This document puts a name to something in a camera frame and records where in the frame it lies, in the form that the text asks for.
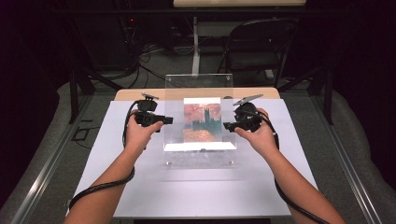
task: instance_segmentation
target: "chair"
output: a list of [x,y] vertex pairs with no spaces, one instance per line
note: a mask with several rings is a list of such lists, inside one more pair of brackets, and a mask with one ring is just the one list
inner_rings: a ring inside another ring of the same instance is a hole
[[255,20],[238,25],[230,33],[218,73],[224,61],[225,73],[276,70],[276,87],[296,30],[297,21],[292,19]]

